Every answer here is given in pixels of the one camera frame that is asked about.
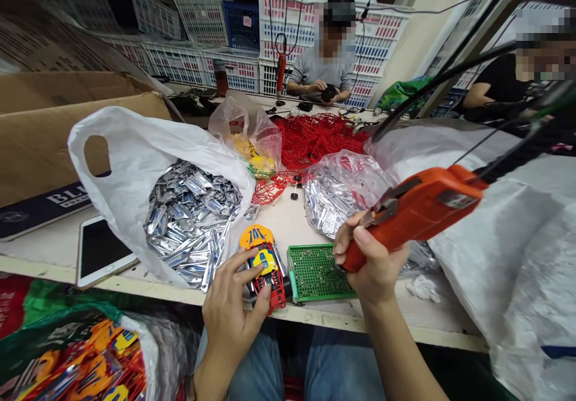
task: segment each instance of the green screw tray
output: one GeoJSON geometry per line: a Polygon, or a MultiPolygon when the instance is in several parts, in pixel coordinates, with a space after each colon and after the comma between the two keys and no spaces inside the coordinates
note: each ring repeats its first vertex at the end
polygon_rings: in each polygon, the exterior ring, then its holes
{"type": "Polygon", "coordinates": [[[355,298],[346,275],[334,269],[333,245],[288,247],[290,284],[295,303],[355,298]]]}

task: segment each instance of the toy car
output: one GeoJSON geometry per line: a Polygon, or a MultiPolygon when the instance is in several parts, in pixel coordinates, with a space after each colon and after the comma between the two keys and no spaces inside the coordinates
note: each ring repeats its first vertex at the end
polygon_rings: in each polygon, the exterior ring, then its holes
{"type": "Polygon", "coordinates": [[[247,250],[256,247],[260,250],[256,257],[248,260],[248,268],[258,266],[260,263],[264,264],[264,269],[260,275],[250,283],[250,300],[252,304],[256,302],[260,290],[266,284],[270,284],[272,286],[272,294],[270,296],[268,315],[276,308],[284,308],[286,299],[289,299],[292,295],[292,289],[290,288],[290,279],[276,249],[272,232],[266,227],[254,224],[242,233],[240,246],[247,250]]]}

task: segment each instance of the table edge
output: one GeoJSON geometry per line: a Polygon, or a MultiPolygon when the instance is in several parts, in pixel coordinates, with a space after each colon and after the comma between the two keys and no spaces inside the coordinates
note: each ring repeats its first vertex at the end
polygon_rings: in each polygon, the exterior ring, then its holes
{"type": "MultiPolygon", "coordinates": [[[[69,284],[76,282],[76,270],[74,268],[31,262],[6,255],[0,255],[0,271],[69,284]]],[[[113,275],[103,280],[95,288],[197,306],[204,303],[205,297],[198,290],[185,290],[170,284],[154,283],[120,275],[113,275]]],[[[286,308],[276,310],[272,317],[339,330],[366,332],[363,318],[313,310],[291,304],[286,308]]],[[[414,326],[409,326],[409,329],[414,341],[419,343],[488,353],[488,345],[483,337],[414,326]]]]}

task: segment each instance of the white smartphone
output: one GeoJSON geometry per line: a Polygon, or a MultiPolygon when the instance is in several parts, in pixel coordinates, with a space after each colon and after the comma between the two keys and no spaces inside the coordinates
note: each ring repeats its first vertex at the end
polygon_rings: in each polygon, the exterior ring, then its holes
{"type": "Polygon", "coordinates": [[[138,258],[118,239],[102,216],[80,225],[76,286],[88,288],[138,263],[138,258]]]}

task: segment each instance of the toy wheel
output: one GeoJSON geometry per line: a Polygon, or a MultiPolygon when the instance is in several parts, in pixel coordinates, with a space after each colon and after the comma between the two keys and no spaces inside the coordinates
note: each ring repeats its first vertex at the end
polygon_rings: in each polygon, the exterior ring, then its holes
{"type": "Polygon", "coordinates": [[[292,302],[292,284],[290,284],[290,277],[284,277],[284,295],[286,296],[286,302],[292,302]]]}

